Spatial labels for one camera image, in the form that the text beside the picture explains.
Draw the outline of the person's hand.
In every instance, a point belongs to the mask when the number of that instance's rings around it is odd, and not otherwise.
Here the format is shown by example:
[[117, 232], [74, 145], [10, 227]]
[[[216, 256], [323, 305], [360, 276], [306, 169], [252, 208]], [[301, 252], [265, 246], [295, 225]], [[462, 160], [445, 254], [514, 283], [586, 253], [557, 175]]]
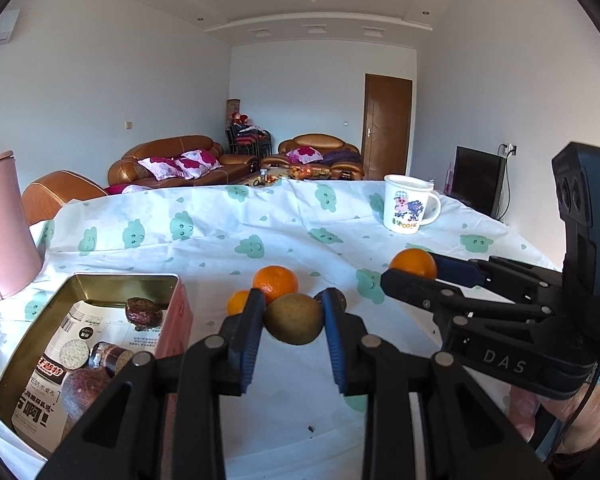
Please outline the person's hand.
[[[584, 385], [572, 398], [559, 401], [543, 398], [535, 393], [511, 386], [508, 419], [521, 437], [529, 442], [534, 435], [535, 414], [540, 406], [566, 424], [572, 419], [587, 391], [588, 386]], [[582, 411], [573, 419], [571, 426], [562, 438], [562, 443], [558, 445], [557, 452], [574, 454], [586, 451], [596, 445], [598, 440], [600, 440], [600, 386], [594, 388]]]

